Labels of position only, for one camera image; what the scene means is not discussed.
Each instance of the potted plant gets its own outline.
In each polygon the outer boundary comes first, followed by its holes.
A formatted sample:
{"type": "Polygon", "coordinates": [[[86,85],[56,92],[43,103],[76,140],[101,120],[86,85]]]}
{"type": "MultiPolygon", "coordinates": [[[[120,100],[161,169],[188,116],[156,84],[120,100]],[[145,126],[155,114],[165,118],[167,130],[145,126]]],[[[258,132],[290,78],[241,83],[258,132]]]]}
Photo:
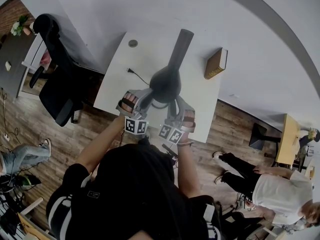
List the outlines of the potted plant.
{"type": "Polygon", "coordinates": [[[17,22],[15,22],[11,28],[11,33],[14,36],[21,36],[21,32],[23,30],[23,32],[28,36],[30,35],[30,30],[27,29],[24,24],[26,23],[27,19],[29,18],[28,15],[23,15],[19,18],[19,20],[17,22]]]}

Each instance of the wrist strap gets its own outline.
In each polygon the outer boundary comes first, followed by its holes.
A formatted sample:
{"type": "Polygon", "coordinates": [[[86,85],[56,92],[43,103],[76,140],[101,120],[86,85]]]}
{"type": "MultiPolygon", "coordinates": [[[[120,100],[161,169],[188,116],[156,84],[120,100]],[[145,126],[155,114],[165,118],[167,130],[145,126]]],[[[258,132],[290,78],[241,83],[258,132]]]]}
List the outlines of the wrist strap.
{"type": "Polygon", "coordinates": [[[184,146],[190,146],[193,144],[194,142],[193,141],[189,141],[189,142],[186,142],[186,143],[177,143],[176,145],[179,146],[179,147],[184,147],[184,146]]]}

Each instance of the black office chair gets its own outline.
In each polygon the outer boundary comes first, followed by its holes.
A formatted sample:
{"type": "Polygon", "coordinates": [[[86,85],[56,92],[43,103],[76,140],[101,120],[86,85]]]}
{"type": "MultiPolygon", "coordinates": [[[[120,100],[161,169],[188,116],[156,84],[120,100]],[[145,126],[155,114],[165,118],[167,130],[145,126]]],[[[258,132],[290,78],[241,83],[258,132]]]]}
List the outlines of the black office chair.
{"type": "Polygon", "coordinates": [[[39,67],[29,85],[33,88],[39,78],[47,79],[39,95],[42,104],[61,127],[70,118],[71,123],[76,124],[74,114],[83,108],[82,101],[93,72],[74,64],[59,39],[59,26],[50,14],[38,16],[33,30],[40,33],[52,61],[58,67],[51,74],[43,73],[44,67],[39,67]]]}
{"type": "Polygon", "coordinates": [[[264,228],[259,223],[263,220],[262,217],[245,218],[238,211],[231,210],[220,218],[221,232],[226,240],[255,239],[255,234],[264,228]]]}

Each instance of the brown book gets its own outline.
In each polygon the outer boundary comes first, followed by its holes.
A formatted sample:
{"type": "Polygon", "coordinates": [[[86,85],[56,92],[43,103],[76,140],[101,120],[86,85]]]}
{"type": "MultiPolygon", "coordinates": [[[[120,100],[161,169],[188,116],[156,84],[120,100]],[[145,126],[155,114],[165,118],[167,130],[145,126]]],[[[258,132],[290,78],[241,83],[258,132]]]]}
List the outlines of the brown book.
{"type": "Polygon", "coordinates": [[[210,79],[226,69],[228,51],[219,49],[206,63],[204,78],[210,79]]]}

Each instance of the plug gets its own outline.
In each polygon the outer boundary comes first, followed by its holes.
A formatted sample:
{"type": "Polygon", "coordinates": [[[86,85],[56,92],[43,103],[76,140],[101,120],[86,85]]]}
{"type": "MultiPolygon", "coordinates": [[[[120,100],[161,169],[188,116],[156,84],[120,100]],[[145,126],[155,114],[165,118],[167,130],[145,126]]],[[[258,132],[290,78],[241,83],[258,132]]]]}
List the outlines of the plug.
{"type": "Polygon", "coordinates": [[[4,136],[4,138],[5,138],[5,140],[6,140],[7,142],[10,141],[10,137],[9,137],[8,134],[4,133],[3,136],[4,136]]]}

